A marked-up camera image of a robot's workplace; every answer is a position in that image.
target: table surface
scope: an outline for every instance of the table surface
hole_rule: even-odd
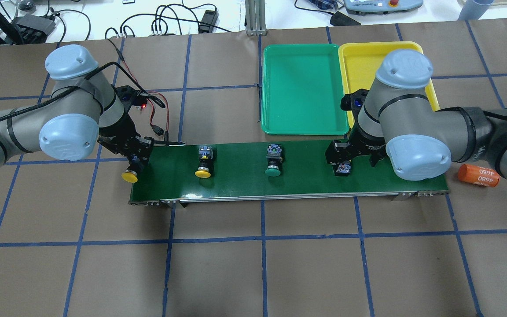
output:
[[[36,15],[44,15],[48,9],[46,0],[33,0],[36,5]],[[245,30],[244,20],[246,17],[245,0],[184,0],[183,3],[189,7],[199,6],[210,2],[219,8],[218,26],[231,31]],[[55,10],[73,9],[87,14],[91,20],[90,40],[104,39],[105,30],[109,27],[119,28],[120,24],[133,14],[154,13],[157,6],[161,4],[180,4],[179,0],[136,0],[134,4],[122,4],[121,0],[81,0],[72,2],[71,0],[50,0],[50,6]],[[299,29],[316,28],[330,26],[330,15],[318,12],[308,12],[294,8],[293,0],[266,0],[266,24],[268,29]],[[370,24],[392,24],[392,23],[411,23],[411,22],[442,22],[455,21],[461,12],[461,0],[424,0],[423,6],[417,10],[404,13],[395,13],[388,15],[348,15],[359,21],[363,25]],[[11,16],[15,14],[15,6],[10,2],[3,2],[4,7]],[[316,6],[308,0],[298,0],[298,6],[317,9]],[[201,7],[195,10],[195,14],[200,19],[205,10],[211,10],[209,6]],[[194,19],[191,13],[184,8],[175,8],[178,16],[181,18]],[[67,32],[64,42],[81,41],[87,36],[87,20],[81,14],[74,12],[64,13],[62,16],[67,26]],[[481,17],[481,19],[507,18],[507,4],[493,5]],[[147,37],[151,35],[151,21],[153,17],[133,18],[129,21],[129,26],[133,28],[137,37]],[[56,29],[50,34],[47,42],[58,42],[62,37],[64,30],[62,23],[56,20]],[[197,32],[196,25],[190,22],[182,22],[181,28],[183,34],[194,34]],[[177,23],[169,21],[169,29],[179,34]]]
[[[113,42],[169,100],[172,139],[213,144],[322,139],[260,129],[265,46],[399,40],[432,60],[441,108],[507,106],[507,19]],[[82,44],[100,64],[118,58],[108,41]],[[0,110],[48,98],[44,59],[56,47],[0,47]],[[149,111],[131,111],[145,135]],[[128,205],[126,167],[97,148],[78,162],[32,153],[0,168],[1,317],[507,316],[507,180],[460,183],[455,164],[447,196],[182,208]]]

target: black cable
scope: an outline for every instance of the black cable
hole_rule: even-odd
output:
[[[190,8],[190,9],[191,9],[191,10],[193,10],[193,9],[200,8],[200,7],[204,7],[204,6],[213,6],[213,7],[215,8],[215,12],[218,12],[218,8],[217,8],[217,6],[215,6],[214,4],[201,4],[200,6],[192,7],[192,8]]]
[[[125,61],[125,57],[122,56],[122,53],[121,53],[121,50],[119,50],[117,48],[117,46],[110,40],[110,38],[107,38],[107,41],[111,42],[111,44],[114,46],[114,49],[117,51],[117,55],[118,55],[118,58],[121,60],[121,61]]]
[[[58,14],[58,15],[56,15],[56,17],[57,17],[57,18],[59,18],[59,19],[60,19],[60,21],[62,21],[62,24],[63,24],[63,26],[64,26],[64,32],[62,32],[62,38],[60,38],[60,40],[58,41],[58,45],[59,45],[59,44],[60,44],[60,43],[62,43],[62,41],[64,40],[64,36],[66,36],[66,23],[65,23],[65,22],[64,22],[64,20],[62,19],[62,16],[60,16],[59,14]]]
[[[48,10],[46,10],[46,13],[44,14],[44,17],[46,18],[49,13],[50,13],[50,0],[48,0]]]
[[[125,34],[125,36],[127,36],[126,34],[126,29],[130,29],[130,32],[132,32],[132,36],[136,37],[136,34],[134,33],[134,30],[130,27],[130,26],[125,26],[122,30],[122,32]]]
[[[5,9],[4,4],[1,3],[1,0],[0,0],[0,6],[4,10],[5,14],[9,17],[9,20],[12,20],[9,12],[7,12],[7,10]]]
[[[110,30],[113,30],[114,34],[116,34],[116,35],[117,35],[117,37],[120,37],[120,36],[118,35],[118,32],[117,32],[117,30],[116,30],[115,28],[108,28],[107,30],[105,30],[105,39],[107,39],[107,33],[108,33]]]
[[[294,7],[297,8],[297,9],[334,15],[332,12],[327,12],[327,11],[323,11],[323,10],[313,10],[313,9],[308,9],[308,8],[301,8],[301,7],[299,7],[299,6],[296,5],[297,1],[298,0],[294,0]]]
[[[162,35],[166,35],[167,34],[167,31],[169,30],[169,26],[167,25],[167,22],[165,22],[164,19],[162,18],[156,18],[155,20],[153,20],[151,22],[151,32],[157,32],[157,34],[159,35],[160,34],[160,31],[158,30],[158,25],[156,24],[156,22],[159,20],[159,23],[160,23],[160,29],[162,28],[161,27],[161,23],[164,22],[165,23],[165,32],[162,33]]]
[[[164,4],[162,4],[161,6],[158,6],[156,9],[155,9],[155,14],[158,15],[158,12],[159,12],[159,9],[160,8],[163,8],[162,9],[162,12],[159,14],[159,18],[162,18],[162,15],[163,15],[163,11],[165,9],[170,9],[171,12],[173,12],[173,15],[175,16],[175,18],[179,18],[179,16],[177,16],[177,13],[175,12],[175,10],[173,8],[171,8],[170,6],[165,6]],[[156,30],[158,29],[158,25],[159,25],[159,31],[162,30],[162,24],[161,24],[161,20],[160,22],[156,25]],[[179,22],[179,20],[177,20],[177,26],[179,27],[179,34],[182,34],[183,31],[181,31],[181,22]]]
[[[64,9],[64,10],[58,10],[56,12],[77,12],[79,14],[83,14],[86,18],[87,18],[87,23],[89,24],[89,30],[87,31],[87,36],[85,37],[85,41],[88,40],[90,34],[91,34],[91,20],[89,19],[89,17],[87,16],[87,14],[81,12],[81,11],[77,11],[77,10],[72,10],[72,9]]]
[[[126,18],[126,20],[124,20],[124,22],[122,23],[122,25],[124,25],[131,18],[135,18],[136,16],[143,16],[143,15],[147,15],[147,16],[159,16],[159,15],[153,14],[153,13],[134,14],[134,15],[131,15],[128,18]],[[169,16],[162,16],[161,18],[169,18],[169,20],[181,20],[181,21],[185,21],[185,22],[196,22],[196,21],[193,21],[193,20],[187,20],[185,18],[172,18],[172,17],[169,17]],[[213,28],[217,28],[217,29],[220,29],[220,30],[223,30],[223,31],[226,31],[226,32],[232,32],[232,31],[227,30],[225,28],[221,28],[220,26],[215,26],[214,24],[210,24],[210,23],[206,23],[206,22],[201,22],[201,24],[203,24],[204,26],[212,26]]]
[[[200,21],[199,21],[199,18],[197,18],[197,15],[195,14],[195,12],[193,12],[193,10],[191,10],[190,8],[184,6],[183,4],[168,4],[167,6],[165,6],[166,8],[167,7],[171,7],[171,6],[176,6],[176,7],[182,7],[182,8],[185,8],[187,9],[189,12],[191,12],[193,14],[193,16],[195,17],[195,22],[197,22],[197,30],[199,30],[199,28],[201,28],[201,24],[200,24]]]
[[[126,70],[124,68],[122,68],[122,66],[117,63],[117,62],[109,62],[109,63],[106,63],[104,66],[101,66],[101,67],[98,67],[94,70],[92,70],[91,72],[89,72],[85,77],[84,79],[86,80],[89,80],[91,79],[93,76],[95,76],[96,74],[99,74],[100,72],[102,72],[105,68],[107,67],[110,67],[110,66],[117,66],[120,70],[122,70],[123,73],[125,73],[125,75],[140,89],[142,90],[143,92],[146,92],[142,86],[140,86],[136,81],[134,81],[134,79],[132,79],[129,74],[126,72]],[[18,110],[16,112],[13,112],[12,114],[6,114],[4,116],[1,116],[0,117],[0,122],[1,121],[5,121],[9,118],[13,118],[13,117],[16,117],[16,116],[20,116],[21,114],[26,114],[27,112],[31,112],[31,111],[34,111],[34,110],[38,110],[40,108],[43,108],[43,107],[46,107],[48,106],[49,104],[59,100],[59,99],[62,99],[64,98],[65,96],[71,94],[72,92],[74,92],[74,90],[76,89],[79,89],[79,87],[77,86],[74,86],[74,87],[70,87],[68,89],[66,89],[64,92],[61,92],[60,94],[46,100],[45,102],[43,103],[40,103],[40,104],[36,104],[34,106],[30,106],[30,107],[27,107],[27,108],[24,108],[24,109],[21,109],[21,110]]]

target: yellow push button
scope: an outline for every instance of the yellow push button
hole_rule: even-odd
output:
[[[209,178],[211,176],[211,173],[206,170],[198,170],[195,172],[195,176],[199,178]]]
[[[136,176],[136,173],[133,171],[125,171],[121,174],[122,179],[129,183],[136,183],[138,181],[138,177]]]

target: green push button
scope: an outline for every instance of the green push button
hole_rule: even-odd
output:
[[[265,170],[265,174],[267,176],[275,177],[281,175],[281,171],[276,168],[267,168]]]

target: orange cylinder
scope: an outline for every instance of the orange cylinder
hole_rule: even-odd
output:
[[[493,169],[481,168],[471,164],[463,164],[459,168],[457,178],[461,182],[495,187],[500,182],[500,175]]]

